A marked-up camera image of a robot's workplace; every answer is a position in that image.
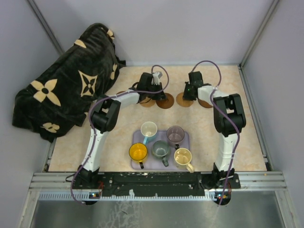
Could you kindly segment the woven rattan coaster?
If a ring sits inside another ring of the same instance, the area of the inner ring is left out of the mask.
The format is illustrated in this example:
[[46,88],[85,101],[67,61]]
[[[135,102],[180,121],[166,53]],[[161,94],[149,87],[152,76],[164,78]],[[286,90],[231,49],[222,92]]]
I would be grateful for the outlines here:
[[156,104],[156,101],[155,100],[151,100],[151,99],[149,99],[147,101],[143,101],[143,102],[140,103],[140,105],[143,106],[143,107],[152,107],[155,104]]
[[183,99],[183,92],[179,93],[177,96],[176,96],[176,102],[179,106],[181,107],[190,107],[194,104],[194,101],[193,100],[185,100]]

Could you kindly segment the dark wooden coaster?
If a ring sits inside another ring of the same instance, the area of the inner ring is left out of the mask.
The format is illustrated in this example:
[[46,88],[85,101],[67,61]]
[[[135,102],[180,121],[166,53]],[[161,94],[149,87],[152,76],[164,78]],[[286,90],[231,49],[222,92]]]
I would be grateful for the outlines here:
[[169,109],[174,104],[174,97],[169,93],[165,93],[165,95],[166,99],[156,101],[157,106],[161,109]]

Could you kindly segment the purple glass mug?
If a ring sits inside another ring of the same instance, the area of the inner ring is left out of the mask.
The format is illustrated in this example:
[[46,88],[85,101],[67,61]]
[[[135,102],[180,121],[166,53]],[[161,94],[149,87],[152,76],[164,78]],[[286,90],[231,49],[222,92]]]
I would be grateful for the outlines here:
[[174,149],[179,149],[185,138],[185,131],[180,126],[171,126],[166,132],[167,142]]

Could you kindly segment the cream ceramic mug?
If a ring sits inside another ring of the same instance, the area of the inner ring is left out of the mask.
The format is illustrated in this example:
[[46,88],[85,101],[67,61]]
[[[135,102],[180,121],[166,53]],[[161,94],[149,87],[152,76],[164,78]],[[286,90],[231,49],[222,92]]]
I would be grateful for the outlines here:
[[178,169],[194,173],[194,166],[191,164],[192,154],[186,148],[179,148],[174,153],[174,162]]

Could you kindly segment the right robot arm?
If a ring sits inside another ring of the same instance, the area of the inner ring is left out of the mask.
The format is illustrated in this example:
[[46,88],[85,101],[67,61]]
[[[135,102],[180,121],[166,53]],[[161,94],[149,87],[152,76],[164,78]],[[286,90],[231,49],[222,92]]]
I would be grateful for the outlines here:
[[212,176],[213,184],[218,188],[225,187],[229,176],[225,171],[233,169],[236,148],[240,141],[240,133],[246,126],[246,117],[239,94],[226,94],[204,83],[201,72],[190,72],[189,81],[185,83],[183,99],[200,100],[204,106],[213,107],[213,119],[219,133],[218,155],[215,169],[219,172]]

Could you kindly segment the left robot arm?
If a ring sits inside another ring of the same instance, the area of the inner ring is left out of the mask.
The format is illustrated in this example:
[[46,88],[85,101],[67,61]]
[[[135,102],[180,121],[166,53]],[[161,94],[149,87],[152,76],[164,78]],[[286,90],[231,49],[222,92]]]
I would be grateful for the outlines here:
[[143,73],[137,87],[133,86],[113,96],[103,95],[90,109],[88,118],[91,126],[90,140],[84,160],[78,168],[79,171],[87,171],[82,177],[85,186],[92,189],[98,185],[99,177],[93,172],[99,170],[105,141],[116,126],[120,110],[138,104],[147,97],[155,100],[165,98],[161,77],[162,72]]

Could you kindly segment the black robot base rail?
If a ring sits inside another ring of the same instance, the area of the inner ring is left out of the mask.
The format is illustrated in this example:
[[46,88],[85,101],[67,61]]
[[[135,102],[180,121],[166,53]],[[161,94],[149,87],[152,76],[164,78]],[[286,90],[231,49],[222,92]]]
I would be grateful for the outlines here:
[[226,178],[223,172],[188,171],[171,172],[99,172],[82,169],[75,173],[70,189],[97,191],[98,196],[136,197],[187,197],[204,196],[206,190],[240,189],[238,174],[231,171]]

